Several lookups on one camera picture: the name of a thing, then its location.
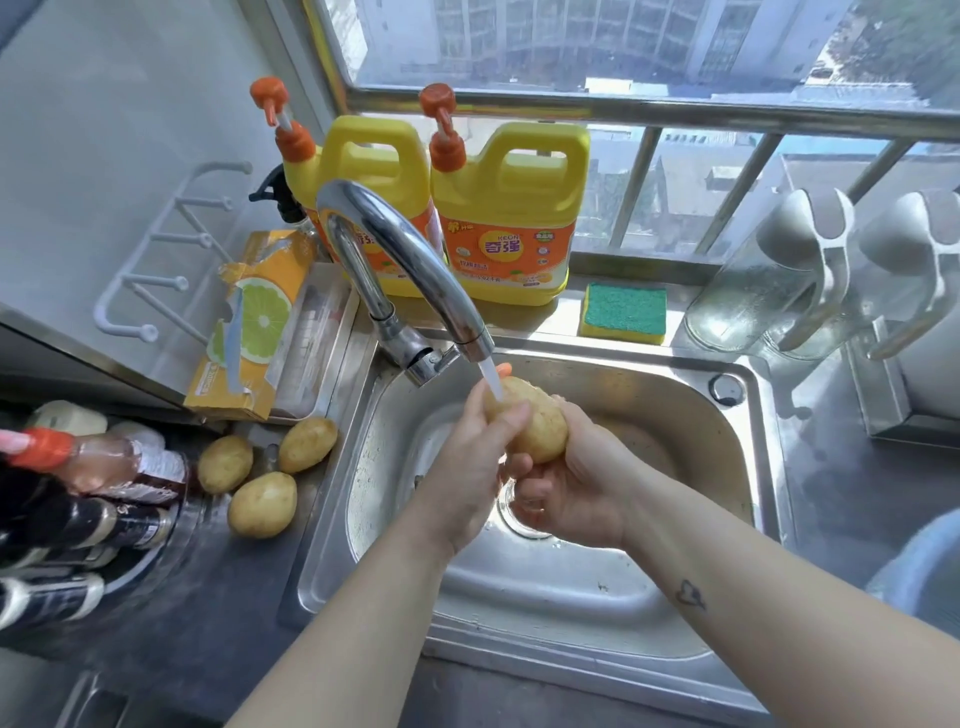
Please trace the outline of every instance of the green sponge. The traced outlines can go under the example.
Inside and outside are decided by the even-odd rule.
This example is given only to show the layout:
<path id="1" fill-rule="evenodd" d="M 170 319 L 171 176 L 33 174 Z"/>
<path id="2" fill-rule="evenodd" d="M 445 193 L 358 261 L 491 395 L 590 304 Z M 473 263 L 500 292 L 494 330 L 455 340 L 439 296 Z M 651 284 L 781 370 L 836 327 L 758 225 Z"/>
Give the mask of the green sponge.
<path id="1" fill-rule="evenodd" d="M 666 336 L 666 290 L 591 283 L 580 311 L 579 334 L 662 344 Z"/>

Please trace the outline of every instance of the heart-shaped tattoo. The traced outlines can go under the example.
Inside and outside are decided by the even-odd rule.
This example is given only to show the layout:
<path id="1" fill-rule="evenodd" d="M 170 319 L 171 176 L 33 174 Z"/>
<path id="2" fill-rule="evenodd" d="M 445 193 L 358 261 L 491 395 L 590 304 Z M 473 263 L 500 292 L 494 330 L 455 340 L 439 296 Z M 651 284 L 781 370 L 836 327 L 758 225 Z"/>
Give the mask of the heart-shaped tattoo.
<path id="1" fill-rule="evenodd" d="M 704 602 L 704 596 L 700 594 L 700 590 L 693 586 L 689 579 L 684 579 L 680 585 L 680 589 L 674 594 L 674 597 L 681 604 L 685 604 L 688 607 L 700 607 L 704 611 L 707 610 L 707 603 Z"/>

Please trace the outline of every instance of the person's right hand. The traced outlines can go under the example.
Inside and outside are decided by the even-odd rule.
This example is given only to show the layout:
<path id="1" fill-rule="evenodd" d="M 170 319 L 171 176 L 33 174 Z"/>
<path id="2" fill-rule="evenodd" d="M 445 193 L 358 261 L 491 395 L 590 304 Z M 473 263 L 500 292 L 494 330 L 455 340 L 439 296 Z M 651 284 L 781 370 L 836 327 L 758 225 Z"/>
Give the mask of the person's right hand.
<path id="1" fill-rule="evenodd" d="M 639 483 L 653 469 L 576 404 L 556 399 L 570 432 L 566 453 L 517 480 L 514 515 L 565 541 L 622 548 Z"/>

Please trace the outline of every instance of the dark countertop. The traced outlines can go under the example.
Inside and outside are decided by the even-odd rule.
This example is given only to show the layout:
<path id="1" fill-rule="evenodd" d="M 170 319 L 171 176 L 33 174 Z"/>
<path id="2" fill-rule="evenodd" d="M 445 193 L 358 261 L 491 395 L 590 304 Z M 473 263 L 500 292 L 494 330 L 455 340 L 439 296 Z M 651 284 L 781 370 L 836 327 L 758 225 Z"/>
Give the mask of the dark countertop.
<path id="1" fill-rule="evenodd" d="M 787 373 L 774 380 L 796 550 L 863 587 L 921 526 L 960 507 L 960 450 L 871 440 L 840 352 L 792 387 L 798 378 Z M 254 425 L 251 438 L 266 445 L 281 432 Z M 142 603 L 66 629 L 5 636 L 4 645 L 83 662 L 120 692 L 149 692 L 187 712 L 228 718 L 297 636 L 277 612 L 307 504 L 322 479 L 323 467 L 300 478 L 295 524 L 277 538 L 231 537 L 221 502 L 206 514 L 203 537 L 182 554 L 176 578 Z M 427 658 L 401 721 L 444 728 L 590 724 L 700 723 Z"/>

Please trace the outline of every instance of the faucet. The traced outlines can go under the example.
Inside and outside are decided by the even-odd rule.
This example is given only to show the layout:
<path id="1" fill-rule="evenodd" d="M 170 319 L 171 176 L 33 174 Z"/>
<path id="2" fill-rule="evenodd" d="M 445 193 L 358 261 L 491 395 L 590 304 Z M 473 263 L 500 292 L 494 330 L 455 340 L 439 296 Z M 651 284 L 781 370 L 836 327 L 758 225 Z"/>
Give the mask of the faucet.
<path id="1" fill-rule="evenodd" d="M 380 345 L 417 386 L 460 355 L 479 363 L 493 354 L 493 339 L 463 286 L 410 221 L 382 197 L 357 182 L 331 180 L 317 192 L 316 209 L 327 239 L 370 312 Z M 354 227 L 403 269 L 444 321 L 454 345 L 443 355 L 419 331 L 400 321 Z"/>

